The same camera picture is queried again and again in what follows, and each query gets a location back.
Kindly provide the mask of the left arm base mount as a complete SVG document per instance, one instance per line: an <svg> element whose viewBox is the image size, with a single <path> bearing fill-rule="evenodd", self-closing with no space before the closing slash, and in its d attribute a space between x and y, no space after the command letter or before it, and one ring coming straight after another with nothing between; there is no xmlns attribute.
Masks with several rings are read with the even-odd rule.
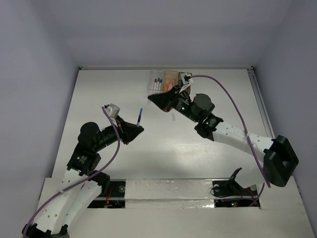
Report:
<svg viewBox="0 0 317 238"><path fill-rule="evenodd" d="M89 205L88 208L121 209L125 208L125 179L110 179L102 192Z"/></svg>

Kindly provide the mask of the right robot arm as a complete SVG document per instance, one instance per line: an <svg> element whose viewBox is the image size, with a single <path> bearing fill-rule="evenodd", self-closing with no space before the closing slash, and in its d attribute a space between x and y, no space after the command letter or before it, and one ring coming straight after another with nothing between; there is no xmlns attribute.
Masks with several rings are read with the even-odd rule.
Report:
<svg viewBox="0 0 317 238"><path fill-rule="evenodd" d="M230 125L212 113L214 104L206 94L196 94L191 99L176 85L167 92L149 95L148 99L164 112L174 109L195 122L194 129L202 138L256 155L259 165L248 170L238 169L234 179L228 182L228 189L233 194L240 194L247 187L266 181L285 187L299 163L286 137L262 137Z"/></svg>

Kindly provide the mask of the blue pen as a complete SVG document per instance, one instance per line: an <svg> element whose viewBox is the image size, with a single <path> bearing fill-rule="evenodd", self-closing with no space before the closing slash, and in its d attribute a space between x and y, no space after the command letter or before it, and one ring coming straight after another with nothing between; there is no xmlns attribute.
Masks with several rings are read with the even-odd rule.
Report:
<svg viewBox="0 0 317 238"><path fill-rule="evenodd" d="M141 118L142 118L142 112L143 108L140 108L139 114L138 114L138 119L137 119L137 126L140 126Z"/></svg>

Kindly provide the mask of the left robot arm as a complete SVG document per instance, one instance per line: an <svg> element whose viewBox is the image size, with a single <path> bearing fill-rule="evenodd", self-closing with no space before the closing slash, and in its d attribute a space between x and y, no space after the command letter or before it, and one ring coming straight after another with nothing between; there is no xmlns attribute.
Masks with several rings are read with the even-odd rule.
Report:
<svg viewBox="0 0 317 238"><path fill-rule="evenodd" d="M69 237L69 231L90 203L109 192L109 175L96 170L101 160L99 151L113 143L128 144L143 131L142 126L125 122L120 117L103 130L94 122L83 124L56 194L26 224L23 237Z"/></svg>

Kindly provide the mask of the pink highlighter marker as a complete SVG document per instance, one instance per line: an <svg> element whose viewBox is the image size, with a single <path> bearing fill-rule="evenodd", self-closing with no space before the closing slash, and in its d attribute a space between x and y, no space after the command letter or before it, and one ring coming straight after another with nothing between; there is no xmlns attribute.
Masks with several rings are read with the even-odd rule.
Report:
<svg viewBox="0 0 317 238"><path fill-rule="evenodd" d="M173 87L173 80L169 81L168 90L170 90Z"/></svg>

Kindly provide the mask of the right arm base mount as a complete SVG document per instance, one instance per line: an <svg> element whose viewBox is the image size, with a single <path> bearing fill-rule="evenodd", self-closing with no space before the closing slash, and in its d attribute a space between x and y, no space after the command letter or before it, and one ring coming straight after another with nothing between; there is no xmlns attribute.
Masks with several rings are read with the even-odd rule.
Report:
<svg viewBox="0 0 317 238"><path fill-rule="evenodd" d="M212 182L210 194L214 197L216 208L258 207L257 190L243 188L236 181L236 177L242 168L236 169L227 180L215 180Z"/></svg>

